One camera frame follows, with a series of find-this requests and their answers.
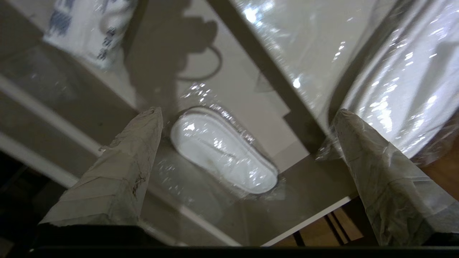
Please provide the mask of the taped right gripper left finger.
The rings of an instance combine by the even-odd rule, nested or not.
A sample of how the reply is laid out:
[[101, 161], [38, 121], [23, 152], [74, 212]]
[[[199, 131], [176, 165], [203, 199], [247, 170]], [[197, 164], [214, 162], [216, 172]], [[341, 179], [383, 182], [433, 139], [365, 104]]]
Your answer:
[[162, 129], [159, 107], [132, 119], [44, 216], [36, 246], [161, 246], [139, 218]]

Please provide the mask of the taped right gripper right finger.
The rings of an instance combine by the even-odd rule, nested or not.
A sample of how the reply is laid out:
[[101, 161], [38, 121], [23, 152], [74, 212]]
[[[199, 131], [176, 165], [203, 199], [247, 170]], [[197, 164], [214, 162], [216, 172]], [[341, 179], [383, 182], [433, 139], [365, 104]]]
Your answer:
[[458, 245], [455, 198], [351, 111], [333, 126], [379, 245]]

